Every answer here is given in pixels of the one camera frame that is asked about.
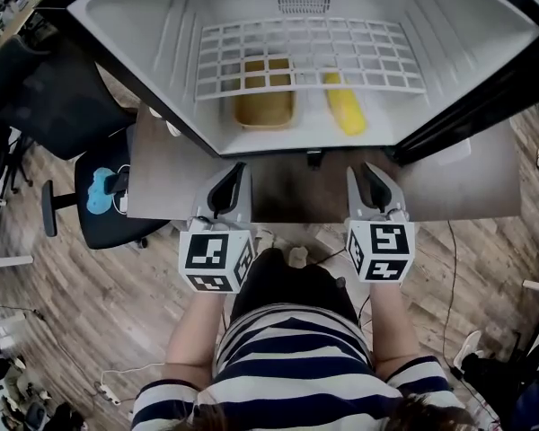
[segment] table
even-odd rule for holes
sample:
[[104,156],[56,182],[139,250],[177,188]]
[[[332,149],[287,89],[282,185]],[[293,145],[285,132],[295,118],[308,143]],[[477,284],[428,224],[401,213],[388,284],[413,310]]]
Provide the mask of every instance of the table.
[[237,161],[252,169],[253,222],[344,222],[346,169],[362,161],[376,164],[402,186],[413,221],[518,216],[521,210],[517,155],[507,123],[403,169],[381,150],[355,149],[327,152],[322,168],[312,171],[305,154],[212,157],[187,137],[173,137],[142,105],[132,148],[128,216],[186,220],[199,187]]
[[28,0],[26,6],[18,12],[14,19],[4,28],[2,35],[0,35],[0,47],[6,43],[11,37],[16,35],[24,24],[31,18],[34,14],[34,6],[38,3],[39,0]]

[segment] mini fridge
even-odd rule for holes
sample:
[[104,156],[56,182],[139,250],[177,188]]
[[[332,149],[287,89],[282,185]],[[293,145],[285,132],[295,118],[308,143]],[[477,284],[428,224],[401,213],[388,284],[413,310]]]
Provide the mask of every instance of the mini fridge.
[[[383,147],[406,164],[539,101],[539,0],[41,0],[38,11],[221,157]],[[336,124],[331,89],[355,93],[364,132]],[[293,92],[284,127],[238,123],[236,98],[272,92]]]

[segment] brown desk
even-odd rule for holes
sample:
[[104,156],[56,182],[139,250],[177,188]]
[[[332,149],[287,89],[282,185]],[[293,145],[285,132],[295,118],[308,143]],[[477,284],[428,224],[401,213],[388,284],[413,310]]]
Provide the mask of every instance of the brown desk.
[[314,172],[304,154],[213,158],[188,138],[173,137],[163,121],[142,106],[133,144],[128,215],[186,220],[198,188],[234,161],[243,161],[252,169],[253,222],[340,223],[348,216],[346,168],[365,160],[400,183],[411,220],[518,216],[519,176],[510,126],[499,124],[471,143],[471,156],[461,161],[448,163],[439,155],[403,169],[378,150],[335,150]]
[[10,21],[2,32],[2,35],[0,35],[0,47],[2,47],[2,45],[4,45],[11,37],[16,35],[31,18],[36,3],[38,3],[38,0],[28,0],[26,6],[14,16],[14,19]]

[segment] white refrigerator wall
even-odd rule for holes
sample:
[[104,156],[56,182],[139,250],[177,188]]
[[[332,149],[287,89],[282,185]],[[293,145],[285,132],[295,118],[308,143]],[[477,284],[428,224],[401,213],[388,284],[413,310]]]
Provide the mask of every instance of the white refrigerator wall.
[[220,154],[397,144],[539,34],[500,0],[331,0],[327,17],[400,23],[427,92],[356,90],[368,129],[346,136],[322,90],[297,91],[292,127],[251,132],[227,112],[231,98],[196,101],[201,33],[213,24],[284,17],[277,0],[78,0],[69,11]]

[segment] forearm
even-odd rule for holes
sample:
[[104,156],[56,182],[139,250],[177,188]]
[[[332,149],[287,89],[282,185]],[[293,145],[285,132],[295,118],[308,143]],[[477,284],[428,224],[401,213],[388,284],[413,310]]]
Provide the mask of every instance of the forearm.
[[420,343],[397,284],[371,285],[376,371],[382,378],[420,356]]
[[166,364],[210,368],[224,301],[223,294],[193,295],[170,338]]

